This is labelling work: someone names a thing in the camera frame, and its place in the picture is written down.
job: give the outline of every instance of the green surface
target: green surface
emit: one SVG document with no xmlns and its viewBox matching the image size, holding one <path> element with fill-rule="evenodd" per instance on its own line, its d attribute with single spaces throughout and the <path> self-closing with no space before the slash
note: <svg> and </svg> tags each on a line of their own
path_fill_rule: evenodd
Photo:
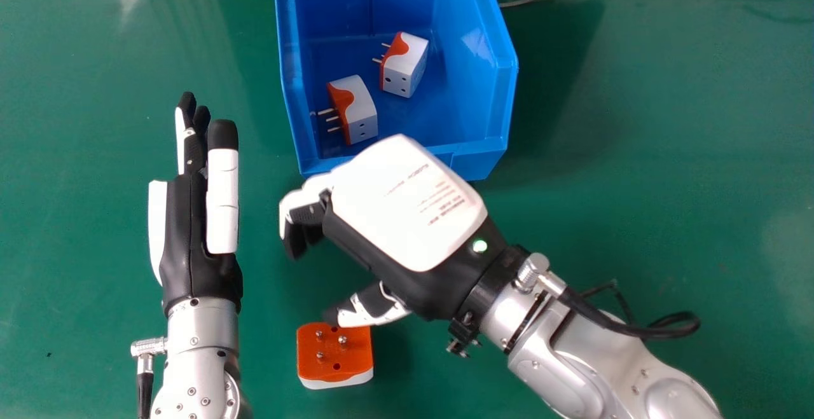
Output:
<svg viewBox="0 0 814 419">
<path fill-rule="evenodd" d="M 546 0 L 506 13 L 509 152 L 477 187 L 509 239 L 587 287 L 617 277 L 653 344 L 727 417 L 812 417 L 812 0 Z M 497 349 L 443 323 L 375 329 L 363 387 L 303 389 L 294 330 L 368 277 L 299 263 L 277 201 L 301 179 L 273 0 L 0 0 L 0 417 L 133 417 L 130 342 L 162 334 L 146 184 L 175 167 L 192 90 L 241 131 L 244 389 L 267 417 L 554 417 Z"/>
</svg>

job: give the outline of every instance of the robotic arm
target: robotic arm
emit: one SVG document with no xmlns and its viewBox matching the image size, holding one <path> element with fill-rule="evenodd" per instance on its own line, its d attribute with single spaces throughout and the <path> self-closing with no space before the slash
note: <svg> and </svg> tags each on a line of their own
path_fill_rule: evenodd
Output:
<svg viewBox="0 0 814 419">
<path fill-rule="evenodd" d="M 167 337 L 135 341 L 139 419 L 247 416 L 239 389 L 238 130 L 186 92 L 175 109 L 178 176 L 149 186 L 148 233 Z M 166 354 L 152 401 L 153 359 Z"/>
<path fill-rule="evenodd" d="M 695 315 L 637 327 L 599 311 L 544 255 L 509 245 L 474 188 L 403 135 L 285 196 L 280 237 L 293 259 L 327 237 L 378 278 L 326 311 L 329 324 L 449 320 L 447 350 L 464 357 L 483 333 L 570 419 L 721 418 L 701 385 L 643 343 L 695 332 Z"/>
</svg>

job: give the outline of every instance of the blue bin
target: blue bin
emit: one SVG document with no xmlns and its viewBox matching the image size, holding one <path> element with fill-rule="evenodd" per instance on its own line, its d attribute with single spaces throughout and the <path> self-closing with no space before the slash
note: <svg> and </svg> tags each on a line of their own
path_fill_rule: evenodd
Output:
<svg viewBox="0 0 814 419">
<path fill-rule="evenodd" d="M 327 172 L 375 140 L 346 146 L 313 112 L 326 83 L 358 74 L 378 111 L 378 138 L 404 133 L 468 181 L 506 152 L 517 54 L 497 0 L 276 0 L 282 88 L 303 176 Z M 430 40 L 411 98 L 378 89 L 382 43 L 406 31 Z"/>
</svg>

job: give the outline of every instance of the orange plug base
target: orange plug base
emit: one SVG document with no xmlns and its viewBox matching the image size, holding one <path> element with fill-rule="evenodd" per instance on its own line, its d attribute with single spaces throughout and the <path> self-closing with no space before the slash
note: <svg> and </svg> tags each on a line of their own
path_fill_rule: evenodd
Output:
<svg viewBox="0 0 814 419">
<path fill-rule="evenodd" d="M 322 322 L 297 329 L 297 376 L 308 389 L 363 384 L 373 377 L 370 328 L 340 329 Z"/>
</svg>

